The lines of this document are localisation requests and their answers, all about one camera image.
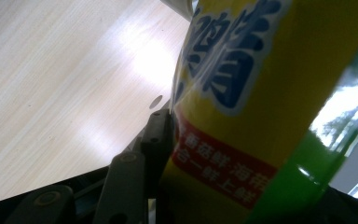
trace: yellow packaging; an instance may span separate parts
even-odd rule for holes
[[[200,0],[176,67],[176,223],[252,211],[358,50],[358,1]]]

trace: red label band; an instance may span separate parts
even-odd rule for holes
[[[199,131],[180,114],[176,116],[179,139],[172,161],[205,185],[252,209],[277,169]]]

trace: light wood table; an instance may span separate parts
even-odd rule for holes
[[[159,0],[0,1],[0,200],[109,164],[169,100],[187,27]]]

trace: wooden surface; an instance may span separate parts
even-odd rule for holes
[[[159,0],[0,1],[0,200],[121,152],[168,101],[187,26]]]

